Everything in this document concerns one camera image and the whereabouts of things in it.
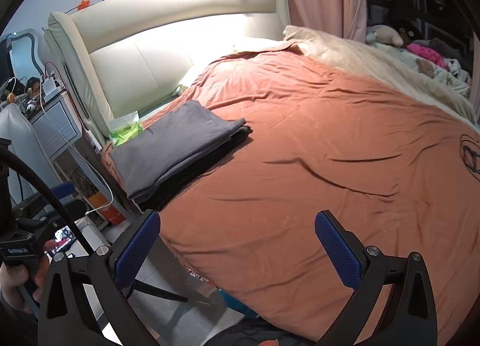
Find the left hand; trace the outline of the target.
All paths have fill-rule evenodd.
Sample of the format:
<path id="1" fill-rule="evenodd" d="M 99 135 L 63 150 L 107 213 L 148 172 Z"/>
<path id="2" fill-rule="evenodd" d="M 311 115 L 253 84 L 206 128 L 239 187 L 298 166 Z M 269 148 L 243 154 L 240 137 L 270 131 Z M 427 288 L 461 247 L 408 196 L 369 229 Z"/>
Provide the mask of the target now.
<path id="1" fill-rule="evenodd" d="M 39 261 L 37 272 L 34 275 L 30 275 L 27 268 L 23 265 L 6 266 L 2 264 L 1 295 L 3 300 L 13 309 L 24 314 L 31 314 L 32 310 L 20 294 L 19 287 L 24 285 L 29 279 L 32 279 L 36 285 L 32 298 L 36 302 L 40 302 L 49 266 L 50 261 L 46 255 Z"/>

